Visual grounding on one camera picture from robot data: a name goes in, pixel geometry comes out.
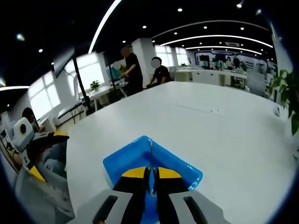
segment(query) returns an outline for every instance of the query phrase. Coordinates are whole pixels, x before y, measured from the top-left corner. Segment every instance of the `white table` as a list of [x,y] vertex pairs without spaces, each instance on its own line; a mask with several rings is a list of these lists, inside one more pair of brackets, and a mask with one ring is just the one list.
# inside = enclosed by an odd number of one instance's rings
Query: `white table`
[[[125,91],[122,89],[124,86],[125,86],[125,82],[122,82],[122,83],[119,83],[118,85],[116,85],[115,87],[116,87],[116,89],[120,89],[122,94],[124,94],[126,96]],[[96,99],[101,96],[106,95],[111,90],[113,90],[112,85],[104,85],[104,86],[99,87],[97,91],[91,91],[87,94],[91,99],[93,99],[95,111],[98,110],[98,105],[97,105]]]
[[71,127],[67,145],[75,213],[111,187],[103,159],[147,135],[203,172],[196,190],[232,224],[266,223],[296,170],[285,121],[274,115],[274,105],[235,89],[170,82],[88,116]]
[[192,78],[192,81],[195,83],[206,83],[206,84],[215,84],[215,85],[230,85],[230,77],[237,77],[242,79],[247,79],[247,76],[244,74],[238,74],[230,70],[207,70],[201,68],[179,68],[177,69],[179,75],[189,74],[189,77],[176,77],[182,81],[189,82],[189,79]]

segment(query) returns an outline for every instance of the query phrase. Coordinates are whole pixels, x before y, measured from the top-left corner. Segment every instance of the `black ceiling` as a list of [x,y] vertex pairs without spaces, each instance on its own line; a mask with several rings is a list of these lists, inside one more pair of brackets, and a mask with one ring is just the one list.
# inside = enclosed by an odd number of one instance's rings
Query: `black ceiling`
[[[113,0],[101,1],[70,1],[62,3],[3,3],[0,14],[1,50],[0,76],[7,86],[30,85],[37,78],[51,69],[53,56],[64,45],[75,42],[79,55],[89,50],[93,36]],[[237,9],[239,0],[210,1],[172,1],[172,0],[122,0],[113,11],[103,27],[94,51],[112,52],[111,61],[120,57],[120,49],[140,37],[152,38],[167,30],[190,23],[210,20],[235,20],[253,23],[268,30],[235,22],[213,22],[199,24],[166,32],[155,37],[156,44],[173,41],[180,38],[198,35],[239,35],[272,44],[271,29],[265,17],[267,10],[274,9],[273,1],[246,0],[241,9]],[[255,15],[262,8],[263,14]],[[17,41],[16,34],[22,33],[25,41]],[[244,48],[260,51],[266,50],[269,57],[274,57],[274,50],[252,41],[236,40],[235,38],[201,38],[177,42],[171,46],[196,47],[216,45],[219,42],[236,42],[244,44]],[[2,102],[3,105],[13,104],[20,96],[15,96]]]

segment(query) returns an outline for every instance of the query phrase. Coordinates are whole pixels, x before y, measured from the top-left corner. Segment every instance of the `blue tray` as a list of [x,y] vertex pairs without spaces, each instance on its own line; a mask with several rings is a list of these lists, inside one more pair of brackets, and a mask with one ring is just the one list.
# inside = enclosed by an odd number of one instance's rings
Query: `blue tray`
[[[150,138],[142,136],[126,145],[103,160],[104,167],[115,185],[121,175],[129,169],[150,166]],[[189,190],[194,190],[202,179],[202,172],[176,157],[162,146],[153,142],[153,167],[164,167],[175,170],[182,175],[183,181]],[[154,176],[150,175],[150,189],[153,189]],[[158,221],[156,212],[157,198],[149,193],[145,197],[145,212],[142,224],[152,224]]]

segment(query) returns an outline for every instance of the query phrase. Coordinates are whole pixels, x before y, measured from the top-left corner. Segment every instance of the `curved led light strip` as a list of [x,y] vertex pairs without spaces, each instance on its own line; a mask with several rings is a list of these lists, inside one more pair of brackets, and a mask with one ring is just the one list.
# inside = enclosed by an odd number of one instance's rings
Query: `curved led light strip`
[[89,54],[93,51],[93,47],[95,45],[95,42],[97,41],[98,36],[99,36],[99,34],[100,34],[103,26],[105,25],[107,19],[109,18],[109,16],[111,15],[111,13],[115,10],[115,8],[118,6],[118,4],[120,4],[120,2],[121,2],[121,0],[115,0],[112,3],[112,5],[110,6],[110,8],[107,10],[107,12],[105,13],[102,21],[99,24],[99,27],[98,27],[97,31],[95,32],[94,37],[93,37],[92,44],[90,45],[90,48],[89,48],[89,51],[88,51]]
[[183,26],[180,26],[180,27],[176,27],[176,28],[173,28],[173,29],[170,29],[170,30],[167,30],[163,33],[160,33],[156,36],[153,36],[153,38],[156,38],[157,36],[160,36],[160,35],[163,35],[163,34],[166,34],[168,32],[171,32],[173,30],[176,30],[176,29],[181,29],[181,28],[184,28],[184,27],[189,27],[189,26],[193,26],[193,25],[198,25],[198,24],[203,24],[203,23],[209,23],[209,22],[238,22],[238,23],[243,23],[243,24],[247,24],[247,25],[251,25],[251,26],[255,26],[255,27],[259,27],[261,29],[265,29],[265,30],[268,30],[267,28],[265,27],[261,27],[259,25],[256,25],[256,24],[253,24],[253,23],[250,23],[250,22],[242,22],[242,21],[237,21],[237,20],[210,20],[210,21],[201,21],[201,22],[195,22],[195,23],[190,23],[190,24],[187,24],[187,25],[183,25]]
[[246,50],[246,51],[250,51],[252,53],[261,55],[260,52],[257,52],[257,51],[254,51],[254,50],[249,50],[249,49],[244,49],[244,48],[235,48],[235,47],[225,47],[225,46],[201,46],[201,47],[186,48],[186,50],[196,49],[196,48],[226,48],[226,49]]
[[7,86],[7,87],[0,87],[0,91],[4,90],[17,90],[17,89],[28,89],[29,86]]
[[183,38],[183,39],[179,39],[179,40],[175,40],[175,41],[170,41],[170,42],[167,42],[167,43],[163,43],[163,44],[161,44],[161,46],[164,46],[164,45],[167,45],[167,44],[170,44],[170,43],[176,43],[176,42],[179,42],[179,41],[186,41],[186,40],[203,38],[203,37],[233,37],[233,38],[240,38],[240,39],[244,39],[244,40],[249,40],[249,41],[254,41],[254,42],[257,42],[257,43],[261,43],[261,44],[266,45],[266,46],[268,46],[270,48],[273,48],[272,45],[269,45],[269,44],[264,43],[262,41],[258,41],[258,40],[251,39],[251,38],[244,37],[244,36],[233,36],[233,35],[203,35],[203,36],[192,36],[192,37],[187,37],[187,38]]

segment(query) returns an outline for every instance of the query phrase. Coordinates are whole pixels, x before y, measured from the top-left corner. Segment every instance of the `cable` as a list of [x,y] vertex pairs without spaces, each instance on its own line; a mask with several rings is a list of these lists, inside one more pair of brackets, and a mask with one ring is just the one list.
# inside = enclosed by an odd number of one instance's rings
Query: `cable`
[[72,76],[70,73],[68,73],[65,69],[64,69],[65,73],[68,74],[69,76],[75,78],[74,76]]

